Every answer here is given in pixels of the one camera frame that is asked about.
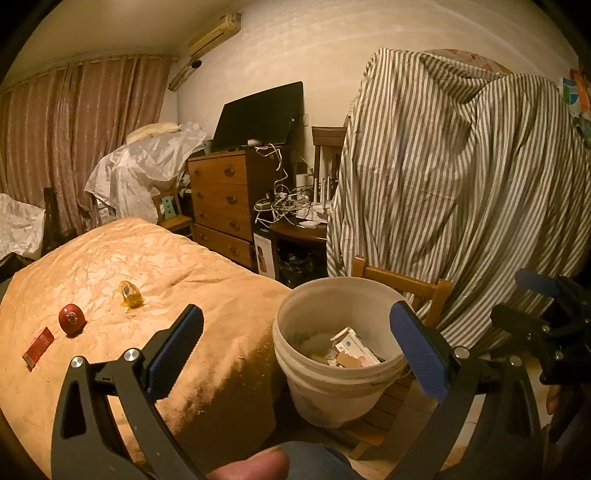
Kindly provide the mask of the left hand thumb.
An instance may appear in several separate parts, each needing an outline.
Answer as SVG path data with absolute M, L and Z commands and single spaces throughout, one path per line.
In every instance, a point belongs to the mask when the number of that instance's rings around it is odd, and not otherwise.
M 280 447 L 273 447 L 249 459 L 224 465 L 206 475 L 209 480 L 283 480 L 287 479 L 290 459 Z

